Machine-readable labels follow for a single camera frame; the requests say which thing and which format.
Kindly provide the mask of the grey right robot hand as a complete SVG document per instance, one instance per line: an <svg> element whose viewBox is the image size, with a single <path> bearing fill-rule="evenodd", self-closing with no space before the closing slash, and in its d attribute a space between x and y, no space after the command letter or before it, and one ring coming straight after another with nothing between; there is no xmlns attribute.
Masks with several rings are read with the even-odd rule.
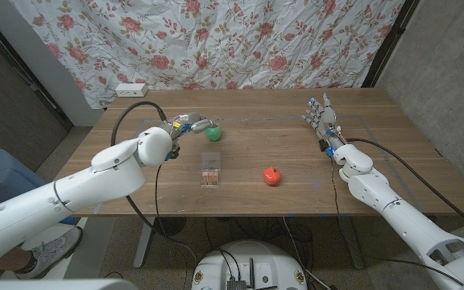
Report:
<svg viewBox="0 0 464 290"><path fill-rule="evenodd" d="M341 127L337 124L336 114L327 93L323 93L322 103L312 97L308 106L301 118L315 130L320 151L332 157L339 147L346 145L346 141L341 136Z"/></svg>

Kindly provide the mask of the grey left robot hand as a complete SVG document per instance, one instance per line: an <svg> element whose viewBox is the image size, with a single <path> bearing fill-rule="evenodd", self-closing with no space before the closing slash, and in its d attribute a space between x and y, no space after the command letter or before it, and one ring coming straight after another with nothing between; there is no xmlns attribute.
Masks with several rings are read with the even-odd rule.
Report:
<svg viewBox="0 0 464 290"><path fill-rule="evenodd" d="M172 140L175 140L188 132L199 134L206 129L216 126L217 123L208 119L206 116L197 112L190 112L163 121L163 123L159 125L159 128L167 131Z"/></svg>

